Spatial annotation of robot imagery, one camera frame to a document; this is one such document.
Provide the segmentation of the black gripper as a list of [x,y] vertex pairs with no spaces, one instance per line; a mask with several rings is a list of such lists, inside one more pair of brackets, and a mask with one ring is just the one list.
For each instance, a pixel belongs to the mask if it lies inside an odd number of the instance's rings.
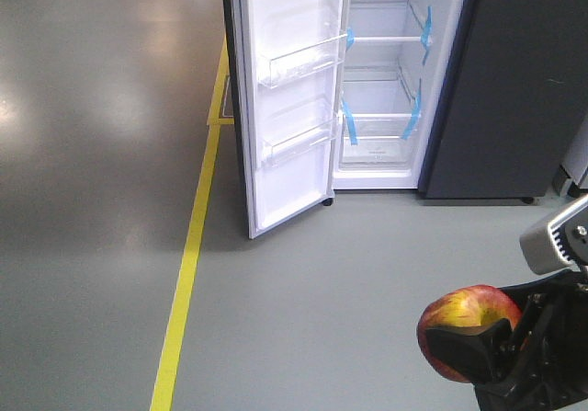
[[453,382],[486,382],[474,386],[481,410],[560,410],[585,401],[587,282],[547,277],[501,291],[526,308],[515,329],[524,343],[511,353],[507,373],[503,347],[512,328],[505,318],[427,327],[424,354],[432,367]]

